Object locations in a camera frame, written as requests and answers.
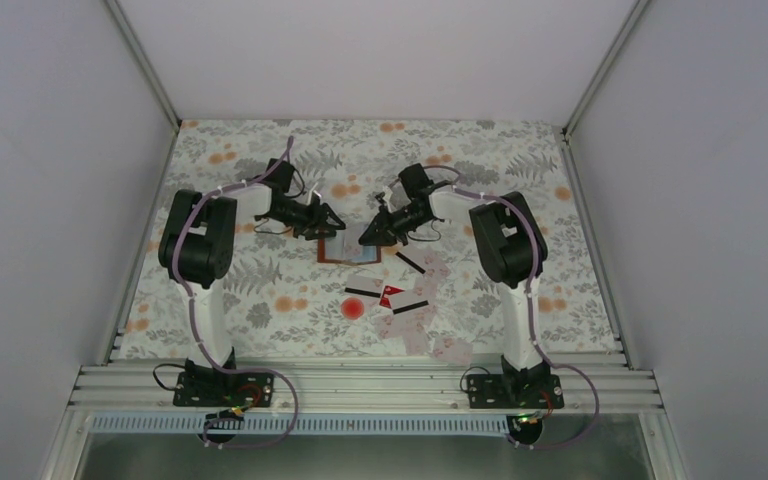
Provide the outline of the brown leather card holder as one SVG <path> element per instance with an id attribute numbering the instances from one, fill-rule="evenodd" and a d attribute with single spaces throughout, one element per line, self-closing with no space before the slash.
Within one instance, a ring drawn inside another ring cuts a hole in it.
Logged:
<path id="1" fill-rule="evenodd" d="M 363 246 L 359 243 L 360 235 L 367 224 L 349 225 L 334 237 L 320 239 L 317 261 L 326 264 L 363 266 L 381 262 L 381 251 L 377 246 Z"/>

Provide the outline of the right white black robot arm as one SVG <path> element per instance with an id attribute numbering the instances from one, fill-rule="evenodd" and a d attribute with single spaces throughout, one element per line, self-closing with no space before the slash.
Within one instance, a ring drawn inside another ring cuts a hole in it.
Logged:
<path id="1" fill-rule="evenodd" d="M 540 383 L 549 378 L 551 366 L 536 333 L 537 290 L 548 246 L 525 196 L 517 191 L 501 196 L 476 193 L 452 181 L 434 182 L 420 164 L 403 169 L 398 182 L 408 203 L 392 210 L 388 194 L 379 193 L 378 213 L 359 243 L 405 245 L 410 233 L 433 220 L 471 227 L 480 266 L 496 283 L 501 301 L 501 391 L 512 406 L 527 406 L 538 397 Z"/>

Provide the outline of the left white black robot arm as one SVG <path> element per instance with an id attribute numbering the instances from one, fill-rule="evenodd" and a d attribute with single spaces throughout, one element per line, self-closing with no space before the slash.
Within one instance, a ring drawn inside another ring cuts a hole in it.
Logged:
<path id="1" fill-rule="evenodd" d="M 295 173 L 287 160 L 272 159 L 251 179 L 207 193 L 181 189 L 169 207 L 158 261 L 185 301 L 195 341 L 183 384 L 198 385 L 212 404 L 230 402 L 242 376 L 226 328 L 222 286 L 232 265 L 238 218 L 274 220 L 306 240 L 333 238 L 346 229 L 319 194 L 311 191 L 302 202 L 291 197 Z"/>

